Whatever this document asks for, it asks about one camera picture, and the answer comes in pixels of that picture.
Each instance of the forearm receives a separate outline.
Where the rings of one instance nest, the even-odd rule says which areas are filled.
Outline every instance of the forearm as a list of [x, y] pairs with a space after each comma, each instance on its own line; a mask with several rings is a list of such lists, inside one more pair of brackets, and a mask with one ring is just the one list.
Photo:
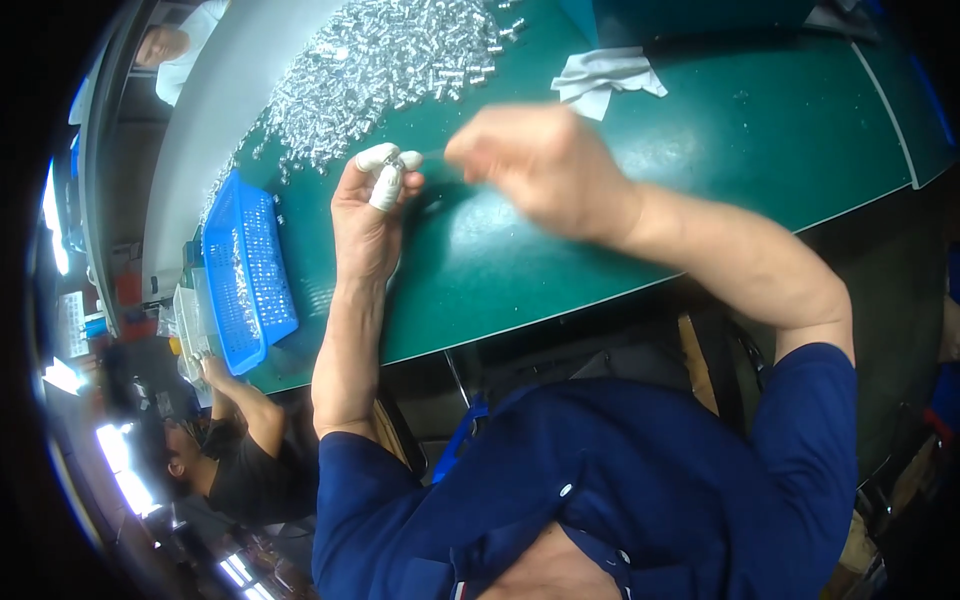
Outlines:
[[211, 386], [213, 405], [210, 407], [210, 420], [229, 419], [233, 416], [234, 404], [230, 398]]
[[[839, 324], [841, 333], [850, 330], [843, 282], [786, 229], [735, 206], [651, 184], [638, 184], [635, 193], [627, 202], [642, 210], [619, 244], [622, 252], [688, 272], [734, 309], [775, 327], [786, 341], [791, 332], [815, 334], [816, 327]], [[852, 357], [852, 340], [844, 348], [847, 340], [826, 334], [825, 341]]]
[[318, 437], [346, 430], [374, 439], [373, 401], [386, 290], [382, 283], [338, 281], [311, 391]]
[[[240, 411], [244, 419], [247, 420], [247, 423], [274, 419], [276, 414], [278, 412], [281, 413], [283, 410], [266, 397], [263, 392], [254, 388], [254, 386], [242, 381], [237, 381], [236, 379], [229, 379], [218, 382], [218, 388], [214, 391], [214, 413], [216, 413], [216, 395], [218, 392], [226, 396], [223, 398], [225, 403], [229, 403], [231, 400], [233, 401], [234, 406]], [[223, 418], [229, 417], [232, 415], [232, 412], [231, 410], [225, 411]]]

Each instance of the plastic bag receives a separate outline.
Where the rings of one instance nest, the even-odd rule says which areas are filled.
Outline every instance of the plastic bag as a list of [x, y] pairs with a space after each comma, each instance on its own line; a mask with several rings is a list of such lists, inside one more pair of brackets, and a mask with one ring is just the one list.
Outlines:
[[173, 306], [160, 306], [156, 313], [156, 335], [161, 338], [179, 338], [177, 315]]

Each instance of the hair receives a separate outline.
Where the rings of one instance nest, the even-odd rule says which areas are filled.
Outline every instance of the hair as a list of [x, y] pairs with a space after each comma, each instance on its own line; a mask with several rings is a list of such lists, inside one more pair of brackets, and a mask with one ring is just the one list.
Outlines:
[[162, 25], [148, 25], [147, 29], [143, 30], [143, 36], [140, 37], [140, 41], [136, 44], [136, 54], [133, 55], [134, 63], [136, 63], [137, 65], [140, 64], [139, 60], [136, 59], [136, 55], [140, 54], [140, 48], [143, 47], [143, 42], [144, 40], [147, 39], [147, 36], [152, 32], [155, 32], [156, 30], [160, 29], [161, 27]]
[[155, 503], [173, 502], [193, 492], [189, 481], [174, 477], [167, 469], [170, 460], [178, 454], [167, 447], [162, 420], [142, 420], [127, 434], [127, 439], [131, 468], [150, 491]]

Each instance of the man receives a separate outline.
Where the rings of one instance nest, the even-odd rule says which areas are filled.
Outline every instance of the man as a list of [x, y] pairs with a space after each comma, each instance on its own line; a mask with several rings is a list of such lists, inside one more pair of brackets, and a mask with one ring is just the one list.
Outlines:
[[[202, 495], [210, 508], [237, 522], [270, 525], [312, 515], [317, 475], [305, 468], [283, 439], [283, 409], [251, 385], [234, 379], [223, 359], [204, 359], [204, 379], [213, 388], [210, 429], [204, 445], [182, 425], [163, 423], [168, 474]], [[243, 434], [234, 407], [247, 422]]]
[[156, 95], [160, 100], [177, 105], [193, 64], [228, 6], [229, 0], [208, 0], [177, 29], [165, 25], [147, 28], [134, 61], [139, 66], [157, 67]]
[[320, 595], [815, 597], [843, 548], [857, 474], [843, 282], [762, 217], [628, 181], [565, 107], [485, 108], [445, 158], [554, 234], [688, 272], [776, 329], [777, 364], [749, 440], [690, 395], [566, 381], [505, 399], [423, 488], [371, 426], [399, 211], [423, 177], [404, 173], [383, 212], [367, 204], [369, 165], [351, 160], [330, 205], [337, 282], [313, 375]]

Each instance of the white shirt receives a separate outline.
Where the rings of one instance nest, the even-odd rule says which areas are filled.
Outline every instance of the white shirt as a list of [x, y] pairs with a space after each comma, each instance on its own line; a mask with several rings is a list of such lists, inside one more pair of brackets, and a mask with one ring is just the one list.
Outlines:
[[227, 11], [229, 0], [208, 0], [201, 4], [178, 27], [190, 37], [190, 48], [181, 57], [162, 62], [156, 70], [156, 95], [175, 107], [186, 78], [203, 50], [207, 39]]

